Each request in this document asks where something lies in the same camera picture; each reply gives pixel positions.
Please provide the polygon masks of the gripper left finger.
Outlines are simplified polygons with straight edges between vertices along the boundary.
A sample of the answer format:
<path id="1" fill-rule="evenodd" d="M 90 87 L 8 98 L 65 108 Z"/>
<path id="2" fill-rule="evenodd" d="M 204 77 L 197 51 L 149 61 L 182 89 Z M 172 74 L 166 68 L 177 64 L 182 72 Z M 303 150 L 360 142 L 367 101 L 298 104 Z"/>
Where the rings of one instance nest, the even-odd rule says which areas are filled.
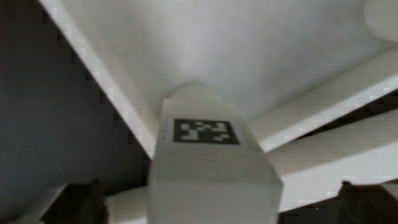
<path id="1" fill-rule="evenodd" d="M 104 191 L 97 179 L 51 187 L 15 224 L 108 224 Z"/>

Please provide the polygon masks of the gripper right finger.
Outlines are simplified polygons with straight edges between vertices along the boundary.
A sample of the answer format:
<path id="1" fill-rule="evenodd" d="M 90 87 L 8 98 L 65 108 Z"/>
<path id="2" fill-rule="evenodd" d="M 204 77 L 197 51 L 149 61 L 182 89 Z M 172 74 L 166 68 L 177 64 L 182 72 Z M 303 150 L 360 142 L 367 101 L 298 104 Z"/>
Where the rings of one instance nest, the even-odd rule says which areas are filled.
<path id="1" fill-rule="evenodd" d="M 337 224 L 398 224 L 398 179 L 341 184 Z"/>

